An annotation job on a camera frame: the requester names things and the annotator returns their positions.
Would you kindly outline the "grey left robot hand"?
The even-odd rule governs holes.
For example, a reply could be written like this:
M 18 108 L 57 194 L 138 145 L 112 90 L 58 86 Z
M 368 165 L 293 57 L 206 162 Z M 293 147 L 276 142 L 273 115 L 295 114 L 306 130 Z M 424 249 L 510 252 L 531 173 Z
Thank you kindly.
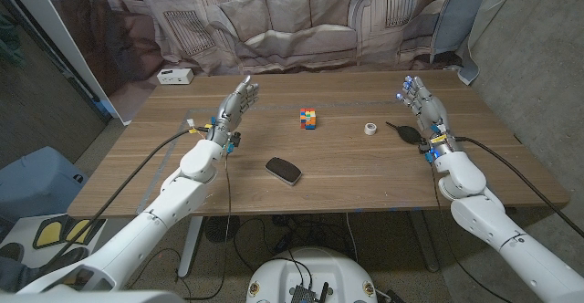
M 235 91 L 225 97 L 218 108 L 214 126 L 206 139 L 220 146 L 227 143 L 229 134 L 234 132 L 242 120 L 243 114 L 258 100 L 259 85 L 246 76 Z

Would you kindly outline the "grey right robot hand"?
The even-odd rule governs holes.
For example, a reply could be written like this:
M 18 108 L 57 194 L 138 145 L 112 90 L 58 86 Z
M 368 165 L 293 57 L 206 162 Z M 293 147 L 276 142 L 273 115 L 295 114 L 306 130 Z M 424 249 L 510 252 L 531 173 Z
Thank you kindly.
M 424 86 L 420 77 L 406 76 L 402 84 L 402 93 L 397 93 L 396 99 L 411 108 L 416 116 L 424 151 L 440 157 L 462 149 L 451 133 L 446 108 L 440 99 Z

